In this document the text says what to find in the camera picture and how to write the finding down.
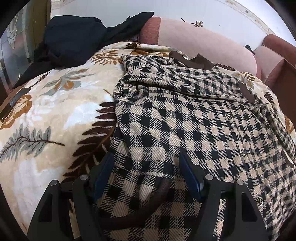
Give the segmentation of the black beige checked coat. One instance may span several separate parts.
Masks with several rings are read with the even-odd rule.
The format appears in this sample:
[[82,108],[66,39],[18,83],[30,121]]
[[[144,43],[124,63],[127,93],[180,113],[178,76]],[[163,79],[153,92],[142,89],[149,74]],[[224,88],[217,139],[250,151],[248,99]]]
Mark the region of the black beige checked coat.
[[115,166],[98,203],[108,240],[186,240],[200,204],[180,152],[218,180],[241,179],[269,240],[295,211],[295,129],[267,86],[232,71],[187,68],[160,56],[123,55],[114,90]]

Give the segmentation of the cream leaf-print fleece blanket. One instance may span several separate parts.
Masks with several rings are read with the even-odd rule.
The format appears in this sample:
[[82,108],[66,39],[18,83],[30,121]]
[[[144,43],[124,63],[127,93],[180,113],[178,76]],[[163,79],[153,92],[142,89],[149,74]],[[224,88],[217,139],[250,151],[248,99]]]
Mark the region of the cream leaf-print fleece blanket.
[[[169,47],[128,42],[106,46],[78,67],[50,70],[32,79],[1,124],[1,210],[3,220],[12,221],[10,228],[17,240],[28,240],[30,222],[52,180],[74,181],[89,174],[108,152],[113,154],[114,90],[126,74],[122,57],[127,54],[174,59],[193,69],[217,66],[245,79],[248,86],[261,82],[202,56],[189,59]],[[80,232],[74,210],[70,218],[77,240]],[[278,238],[290,239],[283,231],[295,228],[294,219],[295,211]],[[219,214],[214,240],[220,240],[222,224],[223,214]]]

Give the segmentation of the pink headboard cushion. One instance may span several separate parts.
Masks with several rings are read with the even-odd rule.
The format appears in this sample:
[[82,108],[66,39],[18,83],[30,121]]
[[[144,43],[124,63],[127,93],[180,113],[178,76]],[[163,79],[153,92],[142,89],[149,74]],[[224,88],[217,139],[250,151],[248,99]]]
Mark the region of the pink headboard cushion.
[[295,67],[295,46],[276,35],[267,35],[254,52],[261,69],[260,79],[270,88],[277,82],[286,62]]
[[260,65],[250,50],[203,27],[153,16],[142,27],[138,39],[144,44],[175,48],[190,59],[201,54],[213,63],[227,65],[261,78]]

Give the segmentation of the wooden door with stained glass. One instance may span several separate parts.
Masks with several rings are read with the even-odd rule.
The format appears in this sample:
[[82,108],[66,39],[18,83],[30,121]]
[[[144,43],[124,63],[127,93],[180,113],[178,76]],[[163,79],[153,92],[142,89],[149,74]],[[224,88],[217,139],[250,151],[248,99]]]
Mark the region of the wooden door with stained glass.
[[1,1],[1,90],[9,93],[33,63],[50,12],[51,1]]

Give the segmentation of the black garment pile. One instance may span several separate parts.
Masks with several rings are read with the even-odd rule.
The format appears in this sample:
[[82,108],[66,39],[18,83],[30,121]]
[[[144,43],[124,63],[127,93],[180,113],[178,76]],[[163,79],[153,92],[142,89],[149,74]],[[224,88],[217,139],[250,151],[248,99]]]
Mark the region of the black garment pile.
[[45,28],[43,40],[34,51],[34,60],[16,82],[19,87],[55,68],[70,68],[86,63],[97,51],[138,35],[154,12],[128,17],[115,27],[106,27],[95,17],[55,16]]

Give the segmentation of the small metal wall fixture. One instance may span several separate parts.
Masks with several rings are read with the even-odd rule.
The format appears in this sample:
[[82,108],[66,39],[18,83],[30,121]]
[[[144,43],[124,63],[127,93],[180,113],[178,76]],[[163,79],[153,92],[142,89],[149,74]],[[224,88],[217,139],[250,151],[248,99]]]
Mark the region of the small metal wall fixture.
[[195,22],[190,22],[190,24],[194,25],[195,27],[204,27],[203,22],[198,20],[196,20]]

